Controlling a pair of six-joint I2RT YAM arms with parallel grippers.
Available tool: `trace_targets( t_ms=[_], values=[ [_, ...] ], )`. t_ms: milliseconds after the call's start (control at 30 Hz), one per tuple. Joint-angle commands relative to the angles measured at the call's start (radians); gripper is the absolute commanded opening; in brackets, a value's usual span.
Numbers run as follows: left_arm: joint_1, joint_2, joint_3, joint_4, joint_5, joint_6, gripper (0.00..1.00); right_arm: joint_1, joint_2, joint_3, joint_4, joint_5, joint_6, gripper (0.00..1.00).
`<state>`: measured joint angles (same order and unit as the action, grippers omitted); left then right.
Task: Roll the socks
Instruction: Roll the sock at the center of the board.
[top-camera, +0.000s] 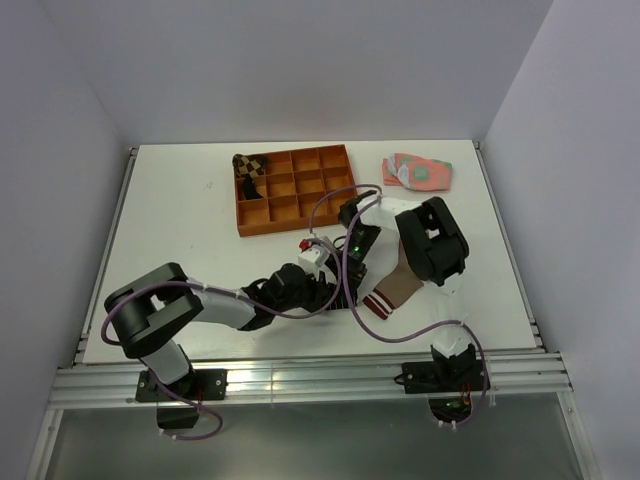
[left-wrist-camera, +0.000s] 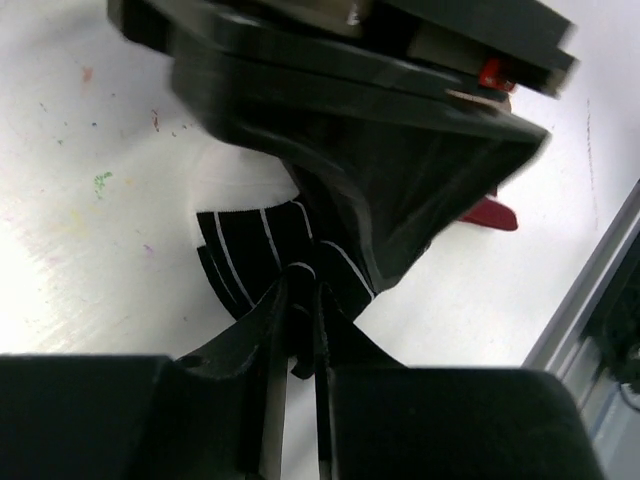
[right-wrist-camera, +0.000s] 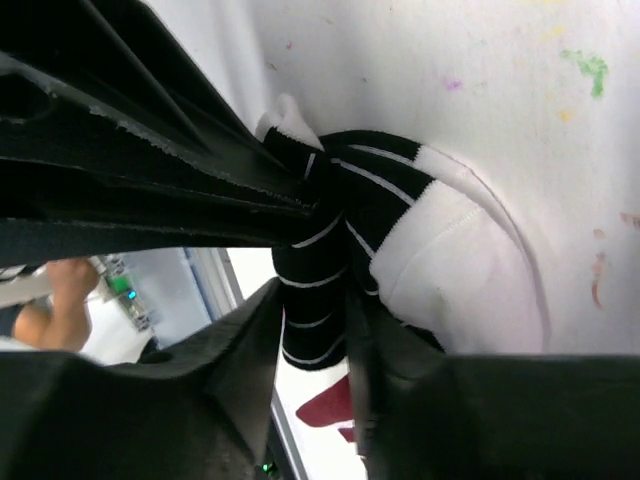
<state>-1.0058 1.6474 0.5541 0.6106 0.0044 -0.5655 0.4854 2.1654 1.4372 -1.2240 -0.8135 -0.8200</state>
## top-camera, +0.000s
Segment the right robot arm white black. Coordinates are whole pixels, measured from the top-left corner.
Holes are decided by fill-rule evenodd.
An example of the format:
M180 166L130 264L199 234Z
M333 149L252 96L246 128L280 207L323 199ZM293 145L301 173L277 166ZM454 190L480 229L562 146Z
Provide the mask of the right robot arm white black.
M459 287L469 246L442 198L409 202L368 191L341 205L338 219L346 237L339 248L340 262L331 266L343 282L337 309L353 311L360 302L387 320L427 285L449 296ZM365 258L384 230L398 234L396 265L360 298Z

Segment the black white striped sock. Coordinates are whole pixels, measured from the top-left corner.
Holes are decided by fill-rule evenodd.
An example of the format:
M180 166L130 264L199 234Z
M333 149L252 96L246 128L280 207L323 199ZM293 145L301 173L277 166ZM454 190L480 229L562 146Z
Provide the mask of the black white striped sock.
M349 305L347 296L342 285L338 286L334 283L328 283L327 288L329 290L328 297L332 299L332 302L327 307L328 311L348 310Z

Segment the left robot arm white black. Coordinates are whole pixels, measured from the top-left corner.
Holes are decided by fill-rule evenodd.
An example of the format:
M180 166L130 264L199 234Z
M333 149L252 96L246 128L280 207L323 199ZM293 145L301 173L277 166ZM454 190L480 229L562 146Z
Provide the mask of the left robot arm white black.
M327 281L322 272L286 263L268 278L226 290L192 280L170 262L107 297L101 339L145 365L170 398L183 399L193 391L195 375L174 337L189 323L256 331L277 317L293 319L296 309L304 311L301 319L329 310L340 289L339 281Z

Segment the brown sock striped cuff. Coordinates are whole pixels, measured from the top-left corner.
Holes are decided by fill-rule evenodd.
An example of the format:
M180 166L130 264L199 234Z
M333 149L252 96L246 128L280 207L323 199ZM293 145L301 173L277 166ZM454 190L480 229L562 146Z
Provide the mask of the brown sock striped cuff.
M363 304L377 317L387 320L423 287L424 282L412 271L403 247L399 246L396 267L363 298Z

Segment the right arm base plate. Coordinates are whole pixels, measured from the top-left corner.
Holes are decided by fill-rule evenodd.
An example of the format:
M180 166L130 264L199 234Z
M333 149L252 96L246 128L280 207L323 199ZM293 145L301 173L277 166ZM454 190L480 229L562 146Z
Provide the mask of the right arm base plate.
M394 378L406 394L479 392L491 386L479 359L436 359L405 362Z

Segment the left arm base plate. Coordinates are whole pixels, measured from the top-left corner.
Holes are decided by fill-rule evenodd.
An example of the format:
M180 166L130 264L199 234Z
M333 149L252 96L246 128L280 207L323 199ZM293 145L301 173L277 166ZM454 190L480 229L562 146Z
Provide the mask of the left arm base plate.
M196 369L182 379L169 384L167 389L190 401L221 401L225 398L227 371L225 369ZM157 385L149 370L140 373L135 393L138 403L157 403L173 401Z

